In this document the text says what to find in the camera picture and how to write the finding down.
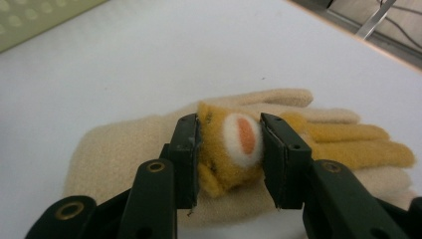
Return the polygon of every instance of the cable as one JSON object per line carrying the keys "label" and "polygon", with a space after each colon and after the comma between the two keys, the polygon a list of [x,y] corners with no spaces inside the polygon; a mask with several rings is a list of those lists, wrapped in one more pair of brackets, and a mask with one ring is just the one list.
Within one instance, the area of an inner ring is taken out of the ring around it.
{"label": "cable", "polygon": [[[379,6],[381,7],[383,4],[383,0],[376,0],[379,3]],[[405,8],[405,7],[401,7],[401,6],[391,6],[391,8],[395,8],[398,10],[402,10],[402,11],[407,11],[410,13],[414,13],[414,14],[418,14],[422,16],[422,12],[410,9],[410,8]],[[409,40],[411,43],[413,43],[413,45],[415,45],[416,47],[422,49],[422,45],[420,45],[419,43],[417,43],[412,37],[409,36],[409,34],[394,20],[392,20],[389,17],[385,17],[385,20],[387,20],[388,22],[390,22],[391,24],[393,24],[403,35],[404,37],[407,38],[407,40]]]}
{"label": "cable", "polygon": [[[381,7],[382,6],[382,4],[383,4],[383,1],[381,1],[381,0],[376,0],[378,3],[379,3],[379,6]],[[391,8],[395,8],[395,9],[397,9],[397,10],[402,10],[402,11],[407,11],[407,12],[411,12],[411,13],[414,13],[414,14],[418,14],[418,15],[422,15],[422,12],[419,12],[419,11],[416,11],[416,10],[413,10],[413,9],[410,9],[410,8],[405,8],[405,7],[402,7],[402,6],[391,6]]]}
{"label": "cable", "polygon": [[411,43],[413,43],[416,47],[422,49],[422,46],[419,43],[417,43],[412,37],[410,37],[406,33],[406,31],[404,31],[404,29],[402,27],[400,27],[400,25],[398,23],[396,23],[394,20],[392,20],[389,17],[386,17],[385,20],[387,20],[388,22],[393,24],[407,38],[407,40],[409,40]]}

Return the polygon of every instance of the glove finger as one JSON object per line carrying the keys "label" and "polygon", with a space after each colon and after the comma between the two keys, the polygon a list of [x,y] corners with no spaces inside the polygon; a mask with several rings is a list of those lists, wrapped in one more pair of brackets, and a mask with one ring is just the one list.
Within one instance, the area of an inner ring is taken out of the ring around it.
{"label": "glove finger", "polygon": [[204,100],[204,102],[225,108],[235,108],[257,103],[303,108],[307,107],[313,99],[311,92],[305,89],[275,89],[237,96],[207,99]]}
{"label": "glove finger", "polygon": [[308,134],[315,142],[389,139],[384,129],[370,124],[309,123]]}
{"label": "glove finger", "polygon": [[313,109],[286,107],[274,104],[253,104],[239,108],[243,112],[259,118],[261,113],[267,113],[274,116],[295,113],[300,114],[309,122],[332,122],[332,123],[358,123],[360,118],[356,113],[346,109]]}
{"label": "glove finger", "polygon": [[410,167],[415,162],[412,151],[404,144],[390,140],[310,142],[313,159],[331,159],[350,169],[391,165]]}
{"label": "glove finger", "polygon": [[409,210],[410,203],[412,202],[413,198],[417,197],[417,195],[418,194],[413,190],[407,189],[398,193],[383,196],[380,199],[394,206],[400,207],[403,210]]}
{"label": "glove finger", "polygon": [[368,167],[356,170],[353,173],[366,190],[375,197],[402,191],[412,184],[410,176],[399,167]]}

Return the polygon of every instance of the white background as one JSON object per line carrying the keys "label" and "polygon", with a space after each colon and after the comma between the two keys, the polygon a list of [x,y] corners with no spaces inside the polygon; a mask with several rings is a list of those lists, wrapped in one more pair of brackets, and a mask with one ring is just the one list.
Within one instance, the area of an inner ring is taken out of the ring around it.
{"label": "white background", "polygon": [[[2,53],[0,84],[0,238],[23,238],[61,198],[87,130],[208,97],[306,88],[313,107],[351,109],[422,155],[421,73],[285,1],[113,0]],[[301,220],[180,238],[301,238]]]}

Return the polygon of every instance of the metal rod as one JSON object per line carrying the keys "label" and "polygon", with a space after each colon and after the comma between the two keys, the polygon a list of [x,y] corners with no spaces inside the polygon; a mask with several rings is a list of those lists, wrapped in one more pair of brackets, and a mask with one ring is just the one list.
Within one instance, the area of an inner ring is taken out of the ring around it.
{"label": "metal rod", "polygon": [[375,30],[376,26],[384,20],[385,16],[387,16],[388,10],[394,4],[396,0],[387,0],[385,3],[382,4],[381,8],[374,13],[363,26],[357,31],[356,36],[366,39],[368,38],[372,32]]}

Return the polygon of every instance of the brass screw insert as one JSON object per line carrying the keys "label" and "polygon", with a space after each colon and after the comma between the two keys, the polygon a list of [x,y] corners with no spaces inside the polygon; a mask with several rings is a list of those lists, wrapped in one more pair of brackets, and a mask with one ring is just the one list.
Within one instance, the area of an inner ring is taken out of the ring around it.
{"label": "brass screw insert", "polygon": [[84,203],[80,201],[68,202],[56,211],[55,216],[59,220],[69,220],[80,214],[84,207]]}
{"label": "brass screw insert", "polygon": [[159,172],[162,169],[164,169],[164,167],[165,167],[164,163],[156,161],[156,162],[152,162],[148,165],[148,171]]}

